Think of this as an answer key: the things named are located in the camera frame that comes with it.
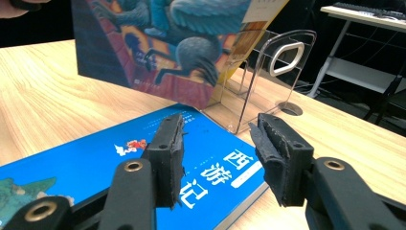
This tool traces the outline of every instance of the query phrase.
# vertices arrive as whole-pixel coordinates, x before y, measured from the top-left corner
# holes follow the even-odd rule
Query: wooden table
[[[78,76],[73,40],[0,49],[0,165],[174,102]],[[371,188],[406,203],[406,138],[293,93],[301,116],[277,115],[315,148],[340,158]],[[252,143],[248,131],[238,137]],[[267,190],[232,229],[306,229],[303,207],[281,208]]]

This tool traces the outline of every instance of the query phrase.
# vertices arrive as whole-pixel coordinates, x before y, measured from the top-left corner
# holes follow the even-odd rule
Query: brass screw hole
[[[143,167],[143,163],[139,161],[132,161],[125,164],[124,169],[127,172],[135,172],[140,170]]]
[[[35,222],[45,219],[56,210],[56,203],[52,201],[42,201],[32,207],[25,215],[25,220],[28,222]]]
[[[337,161],[325,161],[325,165],[329,169],[336,170],[336,171],[341,171],[345,168],[343,164],[341,164],[340,162],[337,162]]]

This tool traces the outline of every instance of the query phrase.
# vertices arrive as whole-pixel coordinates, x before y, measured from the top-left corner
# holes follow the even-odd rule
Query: black floor
[[[304,94],[306,94],[308,90],[309,87],[300,87],[297,89],[297,91]],[[333,82],[330,86],[322,86],[315,100],[363,119],[370,110],[370,105],[376,102],[378,97],[378,94],[369,92],[361,87],[346,82]],[[374,123],[376,117],[377,114],[373,114],[369,122]],[[405,118],[385,114],[378,125],[406,137]]]

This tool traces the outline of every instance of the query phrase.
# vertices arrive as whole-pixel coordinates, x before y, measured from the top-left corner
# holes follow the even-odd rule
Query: colorful book
[[[0,229],[23,205],[66,196],[73,205],[107,189],[116,167],[139,158],[161,121],[185,121],[180,204],[157,209],[158,229],[226,228],[267,186],[254,147],[196,109],[176,104],[0,167]]]
[[[72,1],[79,74],[203,109],[287,1]]]

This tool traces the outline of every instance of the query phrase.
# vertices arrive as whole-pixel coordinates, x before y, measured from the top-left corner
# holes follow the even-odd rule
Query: acrylic book holder
[[[230,56],[225,67],[228,78],[217,83],[209,106],[202,112],[234,134],[247,129],[249,123],[255,124],[259,113],[284,111],[299,115],[301,109],[288,100],[314,45],[316,33],[260,31],[259,36],[259,31],[248,31],[238,36],[260,39],[249,59],[243,55]],[[238,68],[243,62],[245,67]]]

